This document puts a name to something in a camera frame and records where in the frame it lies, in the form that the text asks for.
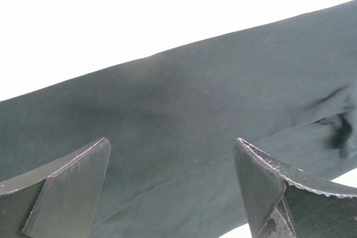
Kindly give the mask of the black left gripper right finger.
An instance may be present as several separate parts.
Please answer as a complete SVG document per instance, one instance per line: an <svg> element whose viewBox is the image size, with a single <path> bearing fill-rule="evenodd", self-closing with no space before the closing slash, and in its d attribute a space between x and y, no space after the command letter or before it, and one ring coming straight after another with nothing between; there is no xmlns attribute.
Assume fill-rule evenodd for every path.
<svg viewBox="0 0 357 238"><path fill-rule="evenodd" d="M242 138L235 169L253 237L356 237L356 188L276 159Z"/></svg>

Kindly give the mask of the black t shirt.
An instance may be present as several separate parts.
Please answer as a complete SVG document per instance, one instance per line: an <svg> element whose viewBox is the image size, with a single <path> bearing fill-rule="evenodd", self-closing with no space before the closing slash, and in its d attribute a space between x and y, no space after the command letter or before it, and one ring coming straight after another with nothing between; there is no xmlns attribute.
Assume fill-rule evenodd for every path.
<svg viewBox="0 0 357 238"><path fill-rule="evenodd" d="M210 38L1 102L1 180L100 138L91 237L246 223L233 140L327 179L356 167L356 2Z"/></svg>

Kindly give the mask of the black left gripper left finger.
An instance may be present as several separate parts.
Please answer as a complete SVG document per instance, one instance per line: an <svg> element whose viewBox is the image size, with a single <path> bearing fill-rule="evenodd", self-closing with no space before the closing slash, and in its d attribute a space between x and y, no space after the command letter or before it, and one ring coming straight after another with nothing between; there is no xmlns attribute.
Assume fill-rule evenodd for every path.
<svg viewBox="0 0 357 238"><path fill-rule="evenodd" d="M1 237L89 237L109 163L100 138L1 182Z"/></svg>

